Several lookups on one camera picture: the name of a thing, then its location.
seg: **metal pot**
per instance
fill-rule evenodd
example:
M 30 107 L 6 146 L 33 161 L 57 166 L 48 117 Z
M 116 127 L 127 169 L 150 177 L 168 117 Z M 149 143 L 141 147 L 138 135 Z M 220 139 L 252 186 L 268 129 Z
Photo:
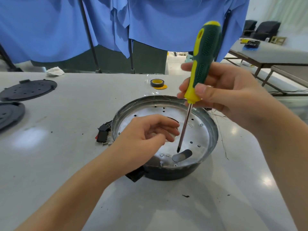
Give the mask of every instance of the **metal pot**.
M 183 128 L 187 107 L 185 100 L 174 96 L 146 96 L 123 106 L 112 121 L 112 137 L 115 140 L 134 117 L 162 114 L 179 122 Z M 218 141 L 218 129 L 208 112 L 193 108 L 188 120 L 182 150 L 177 153 L 179 137 L 167 142 L 144 166 L 127 175 L 137 181 L 143 175 L 154 180 L 175 180 L 191 174 L 213 151 Z

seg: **green and yellow screwdriver handle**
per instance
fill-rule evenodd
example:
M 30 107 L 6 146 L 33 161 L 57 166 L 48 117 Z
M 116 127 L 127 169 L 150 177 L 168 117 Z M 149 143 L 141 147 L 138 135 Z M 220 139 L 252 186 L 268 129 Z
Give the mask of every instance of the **green and yellow screwdriver handle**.
M 193 50 L 193 64 L 185 98 L 189 104 L 201 100 L 195 94 L 197 83 L 204 83 L 211 63 L 219 53 L 221 46 L 221 26 L 219 22 L 210 21 L 203 25 L 198 33 Z

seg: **hand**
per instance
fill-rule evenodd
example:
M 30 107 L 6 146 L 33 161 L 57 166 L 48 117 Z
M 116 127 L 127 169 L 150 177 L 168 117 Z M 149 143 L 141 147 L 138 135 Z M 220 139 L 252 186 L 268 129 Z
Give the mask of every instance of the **hand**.
M 178 136 L 179 126 L 175 120 L 159 114 L 133 118 L 108 148 L 112 163 L 121 172 L 118 176 L 144 165 L 166 140 L 173 142 L 174 138 L 170 134 Z
M 185 63 L 181 68 L 191 71 L 192 65 L 192 62 Z M 184 98 L 189 79 L 180 85 L 179 99 Z M 212 63 L 205 85 L 198 83 L 195 92 L 202 99 L 195 107 L 214 108 L 252 133 L 258 125 L 274 118 L 273 113 L 287 109 L 249 71 L 217 62 Z

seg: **table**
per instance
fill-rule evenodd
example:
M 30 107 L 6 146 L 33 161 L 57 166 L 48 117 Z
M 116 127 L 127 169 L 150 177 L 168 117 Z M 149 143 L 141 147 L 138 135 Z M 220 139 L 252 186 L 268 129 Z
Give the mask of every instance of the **table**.
M 44 73 L 0 73 L 0 90 Z M 148 84 L 164 79 L 166 90 Z M 23 101 L 20 123 L 0 134 L 0 227 L 12 231 L 70 176 L 107 146 L 97 128 L 128 102 L 175 95 L 172 75 L 66 73 L 57 88 Z M 186 178 L 136 183 L 122 177 L 103 193 L 83 231 L 288 230 L 295 225 L 254 136 L 214 111 L 220 136 L 212 154 Z
M 308 66 L 272 66 L 271 71 L 268 74 L 268 76 L 265 78 L 265 80 L 262 83 L 262 86 L 264 86 L 271 75 L 276 72 L 284 77 L 287 77 L 294 82 L 297 82 L 298 84 L 305 86 L 308 88 Z M 277 89 L 281 94 L 276 95 L 288 95 L 288 96 L 308 96 L 308 93 L 305 94 L 288 94 L 281 89 Z
M 293 50 L 263 41 L 260 42 L 259 49 L 256 51 L 243 50 L 243 47 L 244 44 L 241 44 L 240 40 L 236 41 L 229 51 L 229 53 L 236 58 L 225 59 L 236 66 L 238 65 L 230 61 L 230 59 L 241 59 L 242 61 L 244 60 L 258 67 L 254 76 L 262 82 L 264 82 L 265 80 L 258 77 L 258 74 L 262 68 L 271 68 L 274 65 L 308 66 L 308 52 Z M 279 90 L 279 88 L 268 83 L 268 81 L 266 81 L 265 83 L 273 87 L 274 89 Z

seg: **black plastic lid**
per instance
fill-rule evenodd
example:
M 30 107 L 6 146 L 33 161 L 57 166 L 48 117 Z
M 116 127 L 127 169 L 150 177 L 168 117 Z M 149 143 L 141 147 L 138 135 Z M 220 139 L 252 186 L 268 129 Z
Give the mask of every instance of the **black plastic lid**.
M 25 105 L 20 102 L 0 102 L 0 132 L 17 124 L 25 114 Z
M 5 88 L 0 93 L 1 101 L 23 101 L 43 96 L 57 87 L 57 83 L 52 80 L 35 80 L 29 79 L 19 81 L 19 84 Z

